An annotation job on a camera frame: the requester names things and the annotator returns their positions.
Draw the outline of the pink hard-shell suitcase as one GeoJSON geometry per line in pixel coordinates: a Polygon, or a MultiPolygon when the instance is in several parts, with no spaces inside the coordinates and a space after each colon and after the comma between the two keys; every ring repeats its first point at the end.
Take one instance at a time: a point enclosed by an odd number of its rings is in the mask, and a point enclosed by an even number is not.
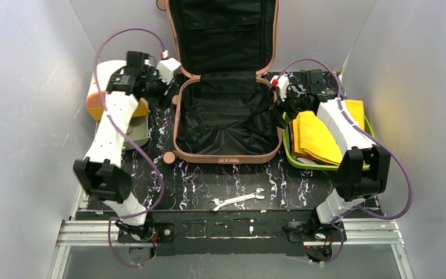
{"type": "Polygon", "coordinates": [[[274,63],[278,1],[162,1],[186,81],[176,106],[174,150],[163,159],[260,164],[282,143],[274,63]]]}

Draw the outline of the yellow snack packet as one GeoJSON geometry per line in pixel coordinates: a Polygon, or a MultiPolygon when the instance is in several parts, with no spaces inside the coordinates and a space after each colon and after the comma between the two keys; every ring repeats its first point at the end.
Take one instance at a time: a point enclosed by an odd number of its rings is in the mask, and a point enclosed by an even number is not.
{"type": "Polygon", "coordinates": [[[292,121],[296,149],[309,153],[325,164],[340,164],[343,157],[339,146],[327,126],[312,111],[301,112],[292,121]]]}

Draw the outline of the silver open-end wrench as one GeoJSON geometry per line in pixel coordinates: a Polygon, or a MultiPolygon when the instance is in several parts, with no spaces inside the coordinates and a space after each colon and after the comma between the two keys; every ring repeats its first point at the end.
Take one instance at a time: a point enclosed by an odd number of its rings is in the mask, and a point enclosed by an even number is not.
{"type": "Polygon", "coordinates": [[[212,212],[216,212],[216,211],[219,211],[221,208],[228,206],[230,204],[233,204],[233,203],[243,202],[243,201],[246,201],[249,199],[259,199],[259,200],[265,199],[265,196],[261,194],[262,192],[265,192],[265,189],[257,188],[254,192],[252,192],[250,194],[237,196],[237,197],[226,199],[223,201],[219,200],[218,198],[212,199],[211,202],[214,203],[214,207],[209,208],[209,210],[212,212]]]}

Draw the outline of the green plastic tray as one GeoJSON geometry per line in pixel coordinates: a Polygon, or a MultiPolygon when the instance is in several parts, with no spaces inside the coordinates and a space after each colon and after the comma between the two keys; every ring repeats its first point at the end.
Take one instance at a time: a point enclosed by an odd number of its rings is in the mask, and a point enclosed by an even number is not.
{"type": "MultiPolygon", "coordinates": [[[[364,124],[365,124],[365,132],[367,132],[372,137],[376,137],[373,127],[371,126],[368,118],[364,117],[364,124]]],[[[285,129],[282,129],[282,143],[284,146],[285,154],[287,161],[295,168],[297,169],[304,169],[304,170],[319,170],[319,171],[337,171],[339,168],[335,165],[327,165],[327,164],[310,164],[310,163],[302,163],[299,162],[296,158],[296,156],[293,155],[292,152],[292,134],[290,126],[286,127],[285,129]]]]}

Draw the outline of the white printed garment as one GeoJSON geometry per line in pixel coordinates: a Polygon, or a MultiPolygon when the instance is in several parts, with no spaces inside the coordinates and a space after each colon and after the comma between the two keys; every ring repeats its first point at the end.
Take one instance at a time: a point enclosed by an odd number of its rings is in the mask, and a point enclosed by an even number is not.
{"type": "Polygon", "coordinates": [[[296,157],[296,160],[302,164],[314,164],[314,165],[324,165],[325,163],[321,160],[316,160],[315,158],[308,158],[308,157],[296,157]]]}

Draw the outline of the aluminium frame rail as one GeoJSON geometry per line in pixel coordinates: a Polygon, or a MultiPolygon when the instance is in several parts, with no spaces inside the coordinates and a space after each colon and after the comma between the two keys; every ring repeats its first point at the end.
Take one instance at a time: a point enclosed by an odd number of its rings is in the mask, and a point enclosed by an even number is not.
{"type": "Polygon", "coordinates": [[[112,228],[111,233],[107,232],[107,220],[77,220],[76,217],[80,209],[85,208],[88,203],[87,194],[83,189],[78,190],[77,197],[73,205],[70,220],[62,222],[55,245],[55,255],[49,278],[62,278],[66,269],[70,249],[73,246],[126,246],[133,248],[152,247],[151,244],[140,242],[133,244],[121,244],[118,242],[118,228],[112,228]]]}

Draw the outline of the black spring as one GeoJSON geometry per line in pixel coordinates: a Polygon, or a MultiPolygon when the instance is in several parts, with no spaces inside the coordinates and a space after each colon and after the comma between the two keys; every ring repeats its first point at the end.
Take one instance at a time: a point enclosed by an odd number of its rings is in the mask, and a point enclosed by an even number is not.
{"type": "Polygon", "coordinates": [[[176,195],[175,188],[171,184],[164,183],[164,186],[165,186],[165,189],[169,193],[170,196],[175,196],[176,195]]]}

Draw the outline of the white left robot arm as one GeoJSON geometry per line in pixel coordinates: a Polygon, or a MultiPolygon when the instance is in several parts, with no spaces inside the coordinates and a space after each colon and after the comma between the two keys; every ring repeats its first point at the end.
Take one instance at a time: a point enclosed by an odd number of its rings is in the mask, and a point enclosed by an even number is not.
{"type": "Polygon", "coordinates": [[[140,146],[128,129],[133,118],[148,115],[150,103],[165,97],[181,66],[167,50],[160,58],[154,65],[151,55],[128,51],[124,60],[95,65],[86,105],[98,126],[84,158],[73,164],[84,191],[103,201],[128,226],[143,226],[148,215],[132,191],[131,175],[121,168],[123,150],[140,146]]]}

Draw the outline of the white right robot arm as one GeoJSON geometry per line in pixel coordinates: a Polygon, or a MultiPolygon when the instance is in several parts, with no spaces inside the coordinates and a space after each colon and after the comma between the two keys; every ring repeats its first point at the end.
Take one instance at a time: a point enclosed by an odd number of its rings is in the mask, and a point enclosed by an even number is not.
{"type": "Polygon", "coordinates": [[[309,70],[305,76],[307,83],[298,94],[292,94],[292,84],[283,73],[273,76],[271,89],[278,98],[270,111],[279,128],[288,128],[300,113],[312,112],[339,147],[342,159],[335,172],[336,187],[310,217],[310,223],[320,227],[338,223],[358,204],[385,190],[391,155],[353,120],[341,98],[340,84],[328,88],[321,70],[309,70]]]}

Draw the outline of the cream cylindrical drum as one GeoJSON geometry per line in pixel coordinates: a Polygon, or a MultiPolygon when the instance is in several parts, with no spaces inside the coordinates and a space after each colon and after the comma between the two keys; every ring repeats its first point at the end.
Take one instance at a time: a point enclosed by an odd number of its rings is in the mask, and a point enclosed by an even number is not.
{"type": "MultiPolygon", "coordinates": [[[[103,105],[98,93],[97,85],[101,92],[105,94],[110,76],[125,65],[125,60],[108,60],[101,62],[98,64],[97,68],[97,80],[92,76],[85,105],[92,118],[98,122],[96,127],[98,127],[103,114],[103,105]]],[[[149,103],[145,99],[141,99],[136,111],[133,113],[130,125],[126,132],[126,134],[139,146],[145,145],[149,140],[148,104],[149,103]]]]}

